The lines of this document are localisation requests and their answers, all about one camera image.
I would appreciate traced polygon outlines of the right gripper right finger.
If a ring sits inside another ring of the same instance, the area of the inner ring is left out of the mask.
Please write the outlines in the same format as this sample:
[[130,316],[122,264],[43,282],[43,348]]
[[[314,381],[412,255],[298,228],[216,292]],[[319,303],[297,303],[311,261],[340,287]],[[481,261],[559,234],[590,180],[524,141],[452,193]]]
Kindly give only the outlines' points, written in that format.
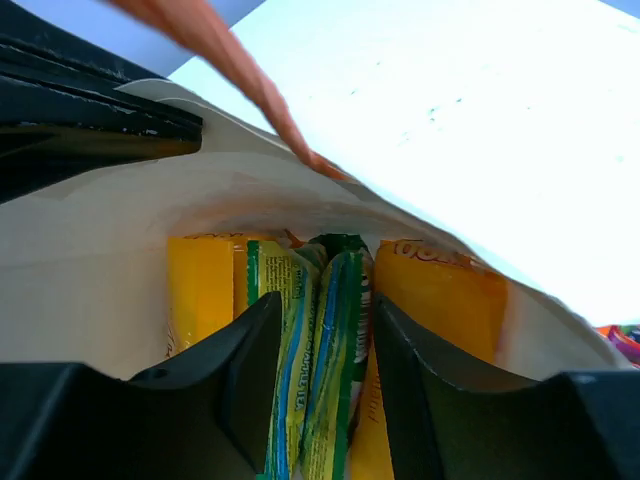
[[398,479],[635,479],[639,372],[531,380],[374,300],[374,343]]

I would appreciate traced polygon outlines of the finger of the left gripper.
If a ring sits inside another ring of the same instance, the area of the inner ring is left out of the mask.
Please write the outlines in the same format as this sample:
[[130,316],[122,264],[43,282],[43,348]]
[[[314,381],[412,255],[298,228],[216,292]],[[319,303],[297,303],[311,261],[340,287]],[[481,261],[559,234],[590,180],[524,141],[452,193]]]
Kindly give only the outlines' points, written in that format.
[[154,73],[1,4],[1,200],[99,168],[194,153],[202,119],[122,92]]

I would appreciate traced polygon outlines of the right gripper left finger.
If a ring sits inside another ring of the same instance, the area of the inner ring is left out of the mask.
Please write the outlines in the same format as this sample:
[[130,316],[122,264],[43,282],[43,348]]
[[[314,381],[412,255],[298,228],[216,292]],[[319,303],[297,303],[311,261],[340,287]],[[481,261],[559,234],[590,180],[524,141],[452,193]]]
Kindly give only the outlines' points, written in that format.
[[264,469],[282,301],[118,380],[81,363],[1,367],[5,479],[253,479]]

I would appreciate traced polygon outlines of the green yellow candy packet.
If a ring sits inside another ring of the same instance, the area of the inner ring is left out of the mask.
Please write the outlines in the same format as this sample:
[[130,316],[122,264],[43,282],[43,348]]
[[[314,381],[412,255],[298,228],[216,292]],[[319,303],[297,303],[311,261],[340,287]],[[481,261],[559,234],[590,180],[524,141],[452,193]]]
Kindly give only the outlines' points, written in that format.
[[373,259],[358,235],[247,244],[248,300],[277,292],[281,342],[262,479],[342,479],[368,365]]

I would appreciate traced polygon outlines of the orange gummy packet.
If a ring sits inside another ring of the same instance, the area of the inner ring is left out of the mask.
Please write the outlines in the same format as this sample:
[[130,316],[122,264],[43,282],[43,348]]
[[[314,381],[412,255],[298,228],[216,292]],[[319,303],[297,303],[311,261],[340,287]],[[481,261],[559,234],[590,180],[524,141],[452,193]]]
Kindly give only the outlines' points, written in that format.
[[173,357],[221,330],[248,305],[248,243],[275,241],[284,247],[302,242],[285,230],[201,233],[167,242],[168,340]]

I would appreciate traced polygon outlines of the colourful candy packet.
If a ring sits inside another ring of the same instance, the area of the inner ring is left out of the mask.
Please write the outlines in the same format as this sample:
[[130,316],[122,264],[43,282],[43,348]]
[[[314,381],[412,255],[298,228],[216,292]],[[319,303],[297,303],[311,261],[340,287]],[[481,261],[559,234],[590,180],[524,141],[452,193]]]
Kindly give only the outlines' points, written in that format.
[[596,331],[606,338],[635,368],[640,363],[640,328],[638,325],[608,325]]

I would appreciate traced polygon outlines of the white paper bag orange handles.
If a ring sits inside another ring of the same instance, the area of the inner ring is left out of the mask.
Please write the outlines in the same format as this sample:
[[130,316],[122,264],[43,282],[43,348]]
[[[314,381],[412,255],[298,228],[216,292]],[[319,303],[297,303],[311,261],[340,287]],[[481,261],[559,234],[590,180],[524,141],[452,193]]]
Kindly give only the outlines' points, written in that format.
[[424,239],[507,277],[501,367],[626,369],[639,319],[639,19],[602,1],[270,1],[234,33],[311,148],[193,58],[124,93],[199,116],[190,154],[1,200],[1,358],[128,378],[166,355],[167,240]]

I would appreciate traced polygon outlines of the orange cocoaland snack packet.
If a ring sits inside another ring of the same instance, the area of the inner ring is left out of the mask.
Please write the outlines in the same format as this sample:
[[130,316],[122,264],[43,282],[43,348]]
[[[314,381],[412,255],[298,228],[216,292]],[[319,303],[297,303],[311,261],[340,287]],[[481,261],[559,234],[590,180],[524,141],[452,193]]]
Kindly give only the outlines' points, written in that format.
[[[374,291],[446,341],[495,362],[507,282],[473,258],[426,241],[383,240],[375,257]],[[350,477],[394,477],[374,348],[369,350],[351,445]]]

